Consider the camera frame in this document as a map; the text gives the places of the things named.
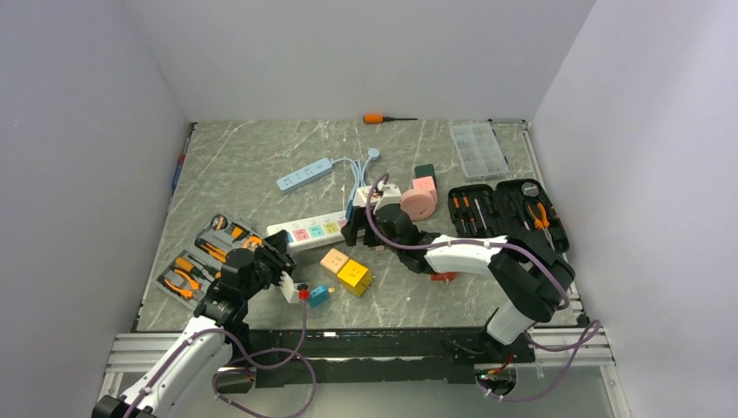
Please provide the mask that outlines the white power strip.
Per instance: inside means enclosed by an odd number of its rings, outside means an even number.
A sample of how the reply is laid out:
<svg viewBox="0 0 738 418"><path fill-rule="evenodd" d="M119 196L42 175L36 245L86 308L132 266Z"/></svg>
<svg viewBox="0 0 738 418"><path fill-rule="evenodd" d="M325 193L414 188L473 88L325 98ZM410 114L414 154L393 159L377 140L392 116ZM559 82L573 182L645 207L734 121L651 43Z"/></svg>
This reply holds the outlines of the white power strip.
<svg viewBox="0 0 738 418"><path fill-rule="evenodd" d="M343 241L341 228L346 223L346 213L338 211L270 225L266 228L266 233L273 235L280 231L286 231L289 250L298 253Z"/></svg>

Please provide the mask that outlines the orange cube adapter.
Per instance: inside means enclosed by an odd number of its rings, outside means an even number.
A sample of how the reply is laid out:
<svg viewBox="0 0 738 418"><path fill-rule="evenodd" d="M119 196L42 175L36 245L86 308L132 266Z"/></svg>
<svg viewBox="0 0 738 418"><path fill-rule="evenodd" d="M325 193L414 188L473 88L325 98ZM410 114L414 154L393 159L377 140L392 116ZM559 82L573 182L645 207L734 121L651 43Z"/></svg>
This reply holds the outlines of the orange cube adapter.
<svg viewBox="0 0 738 418"><path fill-rule="evenodd" d="M371 271L338 249L329 250L320 260L320 265L356 297L361 297L372 284Z"/></svg>

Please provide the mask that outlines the light blue power strip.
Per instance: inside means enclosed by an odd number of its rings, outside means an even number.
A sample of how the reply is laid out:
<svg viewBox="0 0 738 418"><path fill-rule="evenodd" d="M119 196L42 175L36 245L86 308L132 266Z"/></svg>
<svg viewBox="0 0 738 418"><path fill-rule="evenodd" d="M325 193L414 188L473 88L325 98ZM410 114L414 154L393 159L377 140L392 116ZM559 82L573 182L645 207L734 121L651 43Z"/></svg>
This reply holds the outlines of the light blue power strip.
<svg viewBox="0 0 738 418"><path fill-rule="evenodd" d="M324 176L332 173L332 171L333 162L328 158L321 158L283 176L282 178L279 178L276 181L276 185L283 194L287 194L294 192L315 180L323 178Z"/></svg>

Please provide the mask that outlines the pink cube socket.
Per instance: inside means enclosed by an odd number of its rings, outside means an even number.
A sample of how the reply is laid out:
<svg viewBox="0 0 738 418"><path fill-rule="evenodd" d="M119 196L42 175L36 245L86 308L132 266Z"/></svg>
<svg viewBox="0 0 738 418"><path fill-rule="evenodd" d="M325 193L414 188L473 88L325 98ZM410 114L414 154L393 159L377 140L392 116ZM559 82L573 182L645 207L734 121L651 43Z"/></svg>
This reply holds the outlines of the pink cube socket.
<svg viewBox="0 0 738 418"><path fill-rule="evenodd" d="M433 176L414 179L412 187L400 198L400 208L411 221L427 219L433 215L439 203Z"/></svg>

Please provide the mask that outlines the dark green cube adapter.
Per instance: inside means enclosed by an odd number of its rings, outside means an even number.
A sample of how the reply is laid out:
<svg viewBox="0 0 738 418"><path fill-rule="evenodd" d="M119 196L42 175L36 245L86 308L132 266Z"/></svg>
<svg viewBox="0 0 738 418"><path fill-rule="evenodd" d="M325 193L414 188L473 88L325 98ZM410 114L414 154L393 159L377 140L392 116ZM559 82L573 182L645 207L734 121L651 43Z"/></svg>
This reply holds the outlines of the dark green cube adapter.
<svg viewBox="0 0 738 418"><path fill-rule="evenodd" d="M431 177L433 181L436 181L436 171L433 164L416 165L413 173L416 179Z"/></svg>

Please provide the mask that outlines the grey tool case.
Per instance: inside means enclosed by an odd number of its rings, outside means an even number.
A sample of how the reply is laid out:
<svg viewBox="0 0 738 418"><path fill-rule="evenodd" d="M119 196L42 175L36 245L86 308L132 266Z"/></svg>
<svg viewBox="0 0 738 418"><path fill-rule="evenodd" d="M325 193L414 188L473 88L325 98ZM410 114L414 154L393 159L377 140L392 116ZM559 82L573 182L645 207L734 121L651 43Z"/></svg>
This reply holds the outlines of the grey tool case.
<svg viewBox="0 0 738 418"><path fill-rule="evenodd" d="M217 212L155 276L154 285L194 310L219 279L226 255L238 248L253 249L263 236L242 219Z"/></svg>

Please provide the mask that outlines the clear plastic organizer box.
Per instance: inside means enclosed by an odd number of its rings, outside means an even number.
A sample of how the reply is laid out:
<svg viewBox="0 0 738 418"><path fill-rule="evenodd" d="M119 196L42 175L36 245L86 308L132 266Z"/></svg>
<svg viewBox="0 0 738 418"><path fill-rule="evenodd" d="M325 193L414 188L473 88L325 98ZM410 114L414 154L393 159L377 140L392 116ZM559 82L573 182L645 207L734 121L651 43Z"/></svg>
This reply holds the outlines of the clear plastic organizer box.
<svg viewBox="0 0 738 418"><path fill-rule="evenodd" d="M453 125L450 133L462 171L468 179L508 173L507 159L489 122Z"/></svg>

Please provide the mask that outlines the black tool case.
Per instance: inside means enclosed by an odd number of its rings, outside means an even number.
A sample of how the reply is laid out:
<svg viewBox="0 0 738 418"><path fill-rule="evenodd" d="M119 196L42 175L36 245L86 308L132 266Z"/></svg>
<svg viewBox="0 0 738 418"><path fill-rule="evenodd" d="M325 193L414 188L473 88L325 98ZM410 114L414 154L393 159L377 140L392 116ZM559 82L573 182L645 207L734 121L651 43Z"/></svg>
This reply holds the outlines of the black tool case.
<svg viewBox="0 0 738 418"><path fill-rule="evenodd" d="M526 229L540 235L558 253L570 248L553 201L536 179L505 180L495 187L454 187L447 194L447 207L462 238L494 237Z"/></svg>

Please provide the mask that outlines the white and blue cube adapter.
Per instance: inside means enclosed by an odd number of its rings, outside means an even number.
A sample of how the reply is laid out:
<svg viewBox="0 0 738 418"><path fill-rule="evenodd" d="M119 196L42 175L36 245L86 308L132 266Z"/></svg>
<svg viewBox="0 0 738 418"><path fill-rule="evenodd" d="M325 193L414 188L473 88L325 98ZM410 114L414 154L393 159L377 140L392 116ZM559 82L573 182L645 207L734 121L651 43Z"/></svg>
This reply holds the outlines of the white and blue cube adapter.
<svg viewBox="0 0 738 418"><path fill-rule="evenodd" d="M363 186L358 188L354 192L353 197L350 198L349 203L346 206L346 221L350 221L353 214L360 207L366 207L368 204L370 204L372 207L375 207L379 204L379 202L381 201L381 191L375 190L373 193L370 193L370 190L370 186Z"/></svg>

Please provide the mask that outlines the red cube adapter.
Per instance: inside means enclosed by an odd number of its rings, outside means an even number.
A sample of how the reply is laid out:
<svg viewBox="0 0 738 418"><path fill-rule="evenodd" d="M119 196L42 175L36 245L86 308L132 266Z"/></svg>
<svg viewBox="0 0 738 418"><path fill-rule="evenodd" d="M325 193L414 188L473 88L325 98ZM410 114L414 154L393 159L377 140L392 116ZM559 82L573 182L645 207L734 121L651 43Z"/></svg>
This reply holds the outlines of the red cube adapter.
<svg viewBox="0 0 738 418"><path fill-rule="evenodd" d="M456 277L457 277L456 272L433 273L430 275L430 279L432 281L445 282L445 283L454 281Z"/></svg>

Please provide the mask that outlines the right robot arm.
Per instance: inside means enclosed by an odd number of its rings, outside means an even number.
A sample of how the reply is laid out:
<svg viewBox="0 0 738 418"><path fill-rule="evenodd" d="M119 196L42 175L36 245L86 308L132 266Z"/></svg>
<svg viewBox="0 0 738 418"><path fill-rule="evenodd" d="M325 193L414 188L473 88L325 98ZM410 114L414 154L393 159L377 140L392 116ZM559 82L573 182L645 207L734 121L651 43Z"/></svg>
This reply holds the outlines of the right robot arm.
<svg viewBox="0 0 738 418"><path fill-rule="evenodd" d="M503 360L528 328L549 322L569 304L574 269L526 229L493 238L452 237L421 231L399 205L390 204L378 210L355 207L341 233L348 246L357 244L360 233L365 246L386 246L414 273L495 279L507 302L491 314L480 336L480 351L490 361Z"/></svg>

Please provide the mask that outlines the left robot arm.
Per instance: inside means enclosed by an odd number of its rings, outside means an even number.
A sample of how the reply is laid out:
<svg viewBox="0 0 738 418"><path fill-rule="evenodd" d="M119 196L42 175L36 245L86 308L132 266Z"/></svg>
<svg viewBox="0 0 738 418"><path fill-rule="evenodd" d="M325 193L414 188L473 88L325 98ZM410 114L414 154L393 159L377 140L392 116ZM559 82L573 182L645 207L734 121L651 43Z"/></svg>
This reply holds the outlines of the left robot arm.
<svg viewBox="0 0 738 418"><path fill-rule="evenodd" d="M225 255L219 276L197 304L177 340L142 378L121 395L104 395L94 417L172 417L185 397L221 367L250 359L249 301L270 287L290 303L305 304L305 284L291 277L296 263L285 230Z"/></svg>

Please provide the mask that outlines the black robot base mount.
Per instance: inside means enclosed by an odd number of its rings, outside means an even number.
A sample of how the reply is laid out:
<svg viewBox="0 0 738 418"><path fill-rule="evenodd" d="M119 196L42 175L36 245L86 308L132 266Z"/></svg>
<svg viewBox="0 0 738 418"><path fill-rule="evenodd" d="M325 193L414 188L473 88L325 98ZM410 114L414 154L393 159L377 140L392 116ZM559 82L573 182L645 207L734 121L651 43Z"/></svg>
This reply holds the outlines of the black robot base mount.
<svg viewBox="0 0 738 418"><path fill-rule="evenodd" d="M511 369L534 363L519 337L509 348L493 348L478 327L338 328L253 330L246 346L265 370L225 377L219 384L236 393L292 384L445 381L472 384L485 368Z"/></svg>

